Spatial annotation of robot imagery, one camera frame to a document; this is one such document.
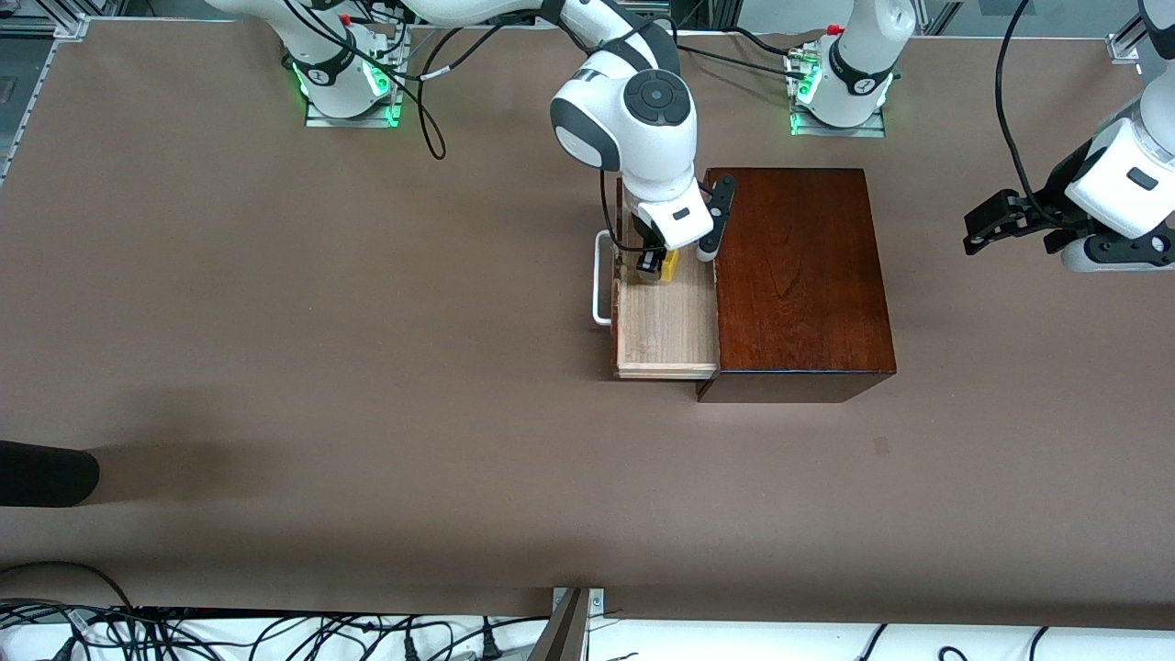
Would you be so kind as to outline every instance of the white robot link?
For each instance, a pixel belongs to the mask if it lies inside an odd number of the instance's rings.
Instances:
[[[845,28],[817,42],[819,72],[797,101],[828,126],[865,123],[885,103],[914,22],[909,0],[855,0]]]
[[[1140,0],[1159,55],[1175,60],[1175,0]],[[1175,268],[1175,69],[1137,97],[1021,197],[1006,188],[966,216],[968,255],[993,241],[1050,230],[1045,249],[1072,270]]]
[[[354,53],[376,52],[378,36],[362,26],[343,25],[328,11],[341,0],[206,1],[267,21],[293,55],[310,101],[323,113],[355,116],[380,99],[372,67]],[[680,77],[676,45],[660,26],[643,23],[612,0],[403,4],[439,27],[531,11],[575,34],[593,52],[551,100],[559,144],[577,161],[623,176],[625,207],[642,221],[637,229],[644,248],[673,250],[714,228],[694,177],[697,106]],[[699,256],[712,254],[699,250]]]

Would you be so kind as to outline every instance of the gray floor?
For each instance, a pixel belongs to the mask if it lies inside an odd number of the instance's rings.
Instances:
[[[0,103],[0,156],[7,155],[12,146],[51,46],[48,39],[0,39],[0,87],[13,83],[12,93]]]

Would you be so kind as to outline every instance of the wooden box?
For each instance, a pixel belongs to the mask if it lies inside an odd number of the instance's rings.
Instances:
[[[685,254],[683,279],[649,284],[617,259],[617,373],[699,380],[703,403],[776,404],[842,403],[892,377],[865,173],[719,168],[706,178],[724,174],[738,189],[713,264]]]

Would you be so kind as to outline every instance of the black cylinder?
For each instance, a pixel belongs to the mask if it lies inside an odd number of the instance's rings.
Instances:
[[[98,486],[88,452],[0,441],[0,506],[73,507]]]

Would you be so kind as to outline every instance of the drawer handle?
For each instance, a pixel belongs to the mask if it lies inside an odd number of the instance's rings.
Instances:
[[[593,252],[595,254],[595,258],[592,259],[592,269],[591,269],[591,317],[592,317],[592,319],[596,321],[596,323],[598,323],[600,325],[611,325],[612,324],[612,319],[609,318],[609,317],[606,317],[606,316],[600,316],[600,313],[599,313],[599,245],[600,245],[600,238],[609,238],[609,241],[611,241],[611,235],[607,232],[607,229],[600,229],[599,232],[596,234],[596,250]]]

